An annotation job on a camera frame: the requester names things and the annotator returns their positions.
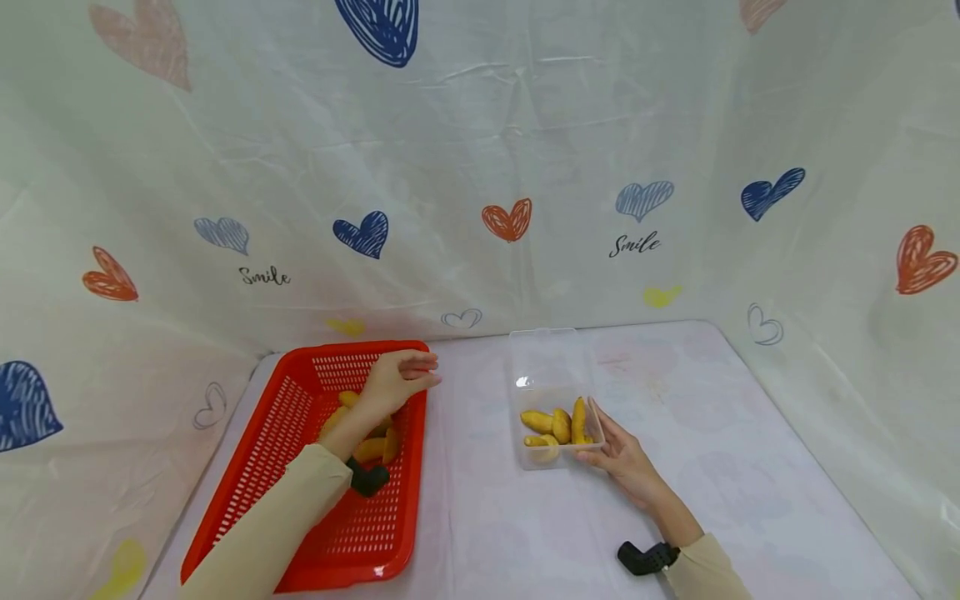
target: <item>pink heart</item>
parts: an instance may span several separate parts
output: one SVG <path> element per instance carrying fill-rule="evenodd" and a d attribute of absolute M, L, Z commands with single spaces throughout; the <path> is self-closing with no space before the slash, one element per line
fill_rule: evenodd
<path fill-rule="evenodd" d="M 751 35 L 755 34 L 784 4 L 786 0 L 740 0 L 740 20 Z"/>
<path fill-rule="evenodd" d="M 173 0 L 134 0 L 135 21 L 97 4 L 91 4 L 89 12 L 97 35 L 121 59 L 190 91 L 186 38 Z"/>

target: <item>yellow heart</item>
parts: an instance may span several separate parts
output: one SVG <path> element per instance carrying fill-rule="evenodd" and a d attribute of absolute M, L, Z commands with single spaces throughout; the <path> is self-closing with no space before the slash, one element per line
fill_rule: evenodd
<path fill-rule="evenodd" d="M 89 600 L 120 600 L 134 588 L 147 570 L 147 553 L 137 540 L 123 540 L 110 561 L 110 579 Z"/>
<path fill-rule="evenodd" d="M 657 287 L 648 287 L 643 291 L 643 301 L 647 303 L 647 306 L 653 306 L 654 308 L 665 308 L 670 305 L 677 296 L 684 290 L 683 286 L 678 285 L 667 291 L 663 291 Z"/>
<path fill-rule="evenodd" d="M 367 326 L 364 325 L 359 319 L 347 319 L 346 321 L 340 321 L 339 319 L 327 319 L 326 326 L 334 331 L 344 333 L 351 338 L 358 338 L 363 335 L 364 331 L 367 330 Z"/>

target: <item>clear plastic container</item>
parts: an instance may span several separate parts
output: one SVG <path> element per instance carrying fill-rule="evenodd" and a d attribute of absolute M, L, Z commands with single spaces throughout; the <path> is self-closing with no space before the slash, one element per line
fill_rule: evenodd
<path fill-rule="evenodd" d="M 526 436 L 538 435 L 520 421 L 528 410 L 553 415 L 562 408 L 573 415 L 578 397 L 593 396 L 593 356 L 576 329 L 532 329 L 510 334 L 510 430 L 516 457 L 526 470 L 568 468 L 580 450 L 599 448 L 605 442 L 600 420 L 587 405 L 586 433 L 593 444 L 559 446 L 524 445 Z"/>

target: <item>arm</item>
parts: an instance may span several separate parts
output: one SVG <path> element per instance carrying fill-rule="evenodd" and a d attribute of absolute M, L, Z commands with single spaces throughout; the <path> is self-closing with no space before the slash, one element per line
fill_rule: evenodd
<path fill-rule="evenodd" d="M 323 446 L 306 446 L 213 546 L 183 584 L 179 599 L 269 598 L 303 537 L 344 495 L 351 475 Z"/>
<path fill-rule="evenodd" d="M 270 598 L 303 537 L 347 491 L 344 464 L 387 415 L 413 394 L 440 383 L 437 357 L 402 350 L 383 354 L 363 394 L 318 444 L 307 445 L 282 477 L 213 546 L 180 589 L 179 600 Z"/>
<path fill-rule="evenodd" d="M 727 553 L 704 534 L 683 501 L 666 484 L 662 498 L 648 508 L 663 540 L 680 548 L 680 557 L 665 572 L 678 600 L 750 600 Z"/>
<path fill-rule="evenodd" d="M 640 442 L 600 410 L 593 398 L 607 443 L 602 452 L 581 452 L 577 458 L 606 471 L 627 498 L 647 513 L 663 540 L 680 548 L 680 557 L 666 579 L 678 600 L 751 600 L 733 571 L 730 558 L 703 528 L 684 502 L 660 478 Z"/>

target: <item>white table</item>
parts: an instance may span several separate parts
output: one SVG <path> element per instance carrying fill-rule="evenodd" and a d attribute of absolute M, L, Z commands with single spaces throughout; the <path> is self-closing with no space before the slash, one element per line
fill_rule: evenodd
<path fill-rule="evenodd" d="M 597 399 L 643 443 L 757 599 L 917 598 L 720 332 L 706 322 L 585 329 Z M 506 336 L 436 342 L 417 548 L 390 582 L 288 599 L 670 598 L 616 561 L 660 541 L 605 478 L 521 470 L 510 447 Z M 143 598 L 180 564 L 280 355 L 263 360 Z"/>

